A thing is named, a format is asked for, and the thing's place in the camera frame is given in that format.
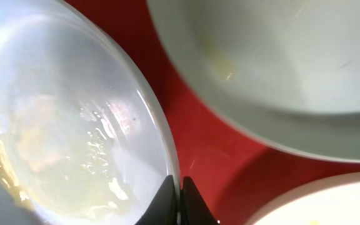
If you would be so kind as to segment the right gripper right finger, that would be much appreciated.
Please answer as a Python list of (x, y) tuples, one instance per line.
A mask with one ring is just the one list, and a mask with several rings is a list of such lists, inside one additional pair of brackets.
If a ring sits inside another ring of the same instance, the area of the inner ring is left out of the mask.
[(180, 192), (182, 225), (219, 225), (191, 177), (184, 177)]

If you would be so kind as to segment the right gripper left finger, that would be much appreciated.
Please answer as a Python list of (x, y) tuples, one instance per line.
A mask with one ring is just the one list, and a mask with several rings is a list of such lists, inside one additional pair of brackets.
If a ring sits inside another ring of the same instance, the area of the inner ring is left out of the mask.
[(174, 180), (168, 175), (136, 225), (176, 225), (177, 214)]

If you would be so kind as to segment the light blue plate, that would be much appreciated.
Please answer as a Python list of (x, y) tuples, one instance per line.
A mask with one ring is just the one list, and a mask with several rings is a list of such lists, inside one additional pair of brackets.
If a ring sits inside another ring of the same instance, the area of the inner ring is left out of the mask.
[(136, 224), (179, 163), (128, 54), (65, 1), (0, 0), (0, 224)]

